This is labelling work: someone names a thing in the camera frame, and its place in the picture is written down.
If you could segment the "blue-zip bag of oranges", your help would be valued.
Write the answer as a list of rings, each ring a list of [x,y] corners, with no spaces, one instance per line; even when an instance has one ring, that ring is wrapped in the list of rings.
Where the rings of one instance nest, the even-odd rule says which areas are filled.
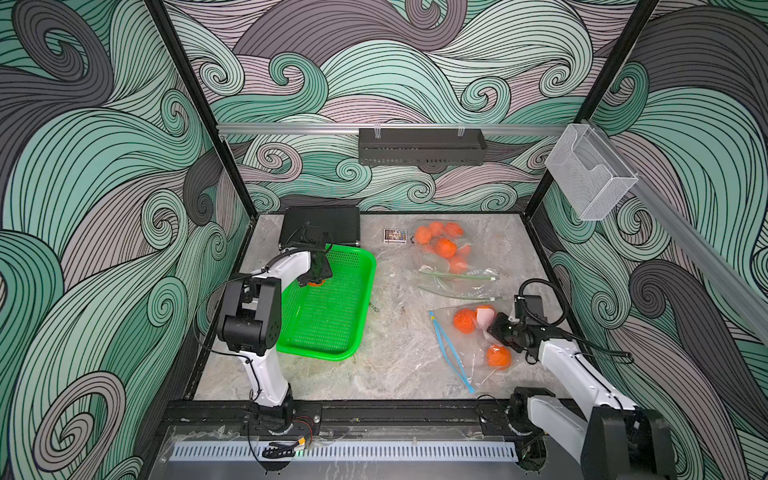
[[[517,354],[487,331],[499,312],[495,303],[430,310],[440,354],[470,394],[512,369]]]

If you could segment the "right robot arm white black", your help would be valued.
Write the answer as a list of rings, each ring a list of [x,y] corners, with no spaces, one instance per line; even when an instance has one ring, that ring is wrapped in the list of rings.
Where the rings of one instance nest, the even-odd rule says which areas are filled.
[[[669,423],[658,411],[621,393],[589,361],[602,353],[632,362],[632,354],[600,347],[562,329],[563,317],[548,321],[541,297],[525,292],[536,282],[525,280],[514,297],[512,314],[497,314],[486,331],[545,367],[572,403],[564,404],[545,388],[516,388],[508,418],[513,428],[529,436],[521,451],[529,452],[547,435],[578,462],[585,479],[676,478]]]

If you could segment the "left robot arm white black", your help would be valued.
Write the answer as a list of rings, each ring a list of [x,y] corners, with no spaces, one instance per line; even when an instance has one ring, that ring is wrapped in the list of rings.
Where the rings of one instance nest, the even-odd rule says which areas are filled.
[[[276,346],[282,330],[282,297],[288,286],[321,284],[333,276],[328,254],[332,234],[310,223],[294,231],[264,266],[226,283],[216,335],[225,356],[240,360],[256,405],[281,410],[291,388],[279,365]]]

